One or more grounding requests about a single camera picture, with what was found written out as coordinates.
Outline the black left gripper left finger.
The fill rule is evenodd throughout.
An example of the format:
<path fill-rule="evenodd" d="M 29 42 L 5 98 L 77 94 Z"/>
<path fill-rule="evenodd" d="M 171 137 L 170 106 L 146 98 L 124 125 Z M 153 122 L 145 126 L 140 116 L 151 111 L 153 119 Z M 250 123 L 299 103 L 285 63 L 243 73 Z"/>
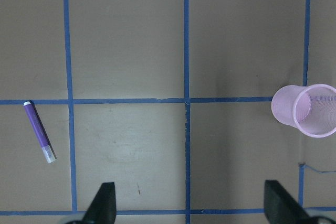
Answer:
<path fill-rule="evenodd" d="M 102 183 L 82 223 L 114 223 L 117 215 L 116 191 L 114 182 Z"/>

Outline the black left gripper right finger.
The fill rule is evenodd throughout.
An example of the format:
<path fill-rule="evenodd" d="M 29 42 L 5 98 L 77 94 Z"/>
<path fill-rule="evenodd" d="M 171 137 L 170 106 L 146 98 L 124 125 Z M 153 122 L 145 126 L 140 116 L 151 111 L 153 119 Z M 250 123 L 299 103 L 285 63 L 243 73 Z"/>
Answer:
<path fill-rule="evenodd" d="M 264 183 L 264 214 L 269 223 L 299 223 L 310 218 L 277 180 Z"/>

